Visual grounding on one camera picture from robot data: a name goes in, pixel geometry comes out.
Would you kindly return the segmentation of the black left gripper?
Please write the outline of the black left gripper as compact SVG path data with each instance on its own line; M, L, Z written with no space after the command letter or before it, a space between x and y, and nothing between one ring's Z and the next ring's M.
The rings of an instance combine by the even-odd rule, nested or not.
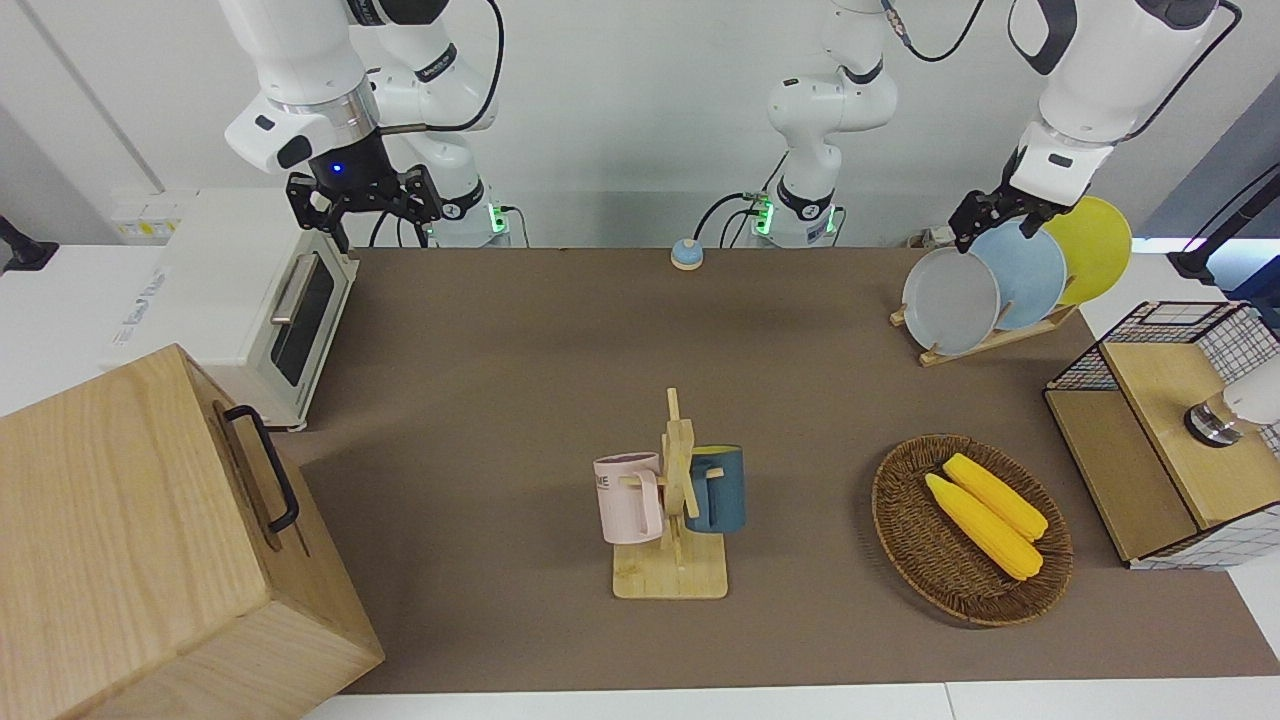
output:
M1033 237L1046 223L1064 214L1064 205L1041 200L1039 174L1041 160L1033 149L1016 149L1004 167L1000 190L966 193L948 218L956 250L968 252L978 236L1006 222L1012 206L1019 206L1015 217L1024 238Z

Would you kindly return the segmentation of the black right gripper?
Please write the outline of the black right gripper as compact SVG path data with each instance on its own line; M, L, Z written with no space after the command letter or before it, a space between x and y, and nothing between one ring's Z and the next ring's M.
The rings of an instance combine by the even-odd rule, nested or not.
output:
M353 143L311 158L308 169L315 178L291 172L285 182L294 219L303 231L326 234L338 252L349 252L342 225L348 202L342 193L332 197L326 190L355 192L396 178L381 132L375 129ZM443 218L442 196L426 165L413 165L397 179L396 215L412 225L419 246L428 249L431 225Z

